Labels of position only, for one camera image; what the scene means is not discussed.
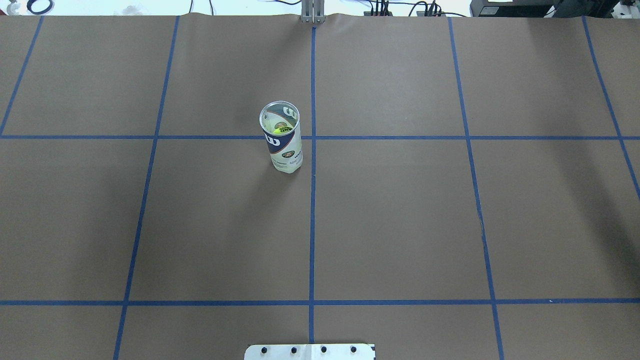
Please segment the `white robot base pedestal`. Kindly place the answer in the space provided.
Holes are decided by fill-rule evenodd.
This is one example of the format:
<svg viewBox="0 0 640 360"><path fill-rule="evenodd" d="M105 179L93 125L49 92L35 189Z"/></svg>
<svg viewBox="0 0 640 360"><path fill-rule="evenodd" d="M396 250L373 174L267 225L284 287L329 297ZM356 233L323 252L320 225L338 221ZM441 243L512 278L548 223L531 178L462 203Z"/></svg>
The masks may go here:
<svg viewBox="0 0 640 360"><path fill-rule="evenodd" d="M245 360L375 360L374 344L254 344L247 347Z"/></svg>

